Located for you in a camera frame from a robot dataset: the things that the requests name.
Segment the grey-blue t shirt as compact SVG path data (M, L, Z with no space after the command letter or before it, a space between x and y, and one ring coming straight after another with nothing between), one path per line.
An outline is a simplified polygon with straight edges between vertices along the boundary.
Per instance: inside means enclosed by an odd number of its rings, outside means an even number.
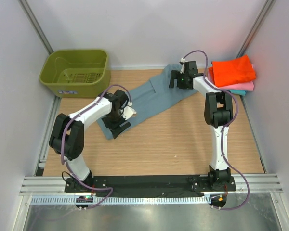
M129 119L131 126L127 130L197 93L197 90L169 88L172 70L180 71L181 66L169 64L161 74L150 78L146 83L130 91L132 108L136 111L136 116Z

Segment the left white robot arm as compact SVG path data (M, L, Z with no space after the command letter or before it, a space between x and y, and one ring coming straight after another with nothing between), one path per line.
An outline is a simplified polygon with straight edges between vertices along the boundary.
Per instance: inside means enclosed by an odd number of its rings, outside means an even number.
M81 192L88 192L93 185L92 172L82 156L86 129L100 119L110 131L110 137L115 139L131 126L129 119L134 115L136 111L128 95L117 90L114 94L101 93L77 112L56 117L49 146L60 155L61 163L67 166Z

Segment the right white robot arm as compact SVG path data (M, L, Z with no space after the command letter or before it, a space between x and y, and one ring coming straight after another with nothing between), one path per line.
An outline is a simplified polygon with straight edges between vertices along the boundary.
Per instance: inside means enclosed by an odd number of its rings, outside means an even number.
M234 116L232 97L200 73L195 61L181 59L180 64L181 70L171 71L169 88L197 90L205 97L204 118L211 130L212 158L208 175L203 182L211 190L222 190L231 180L227 160L227 135Z

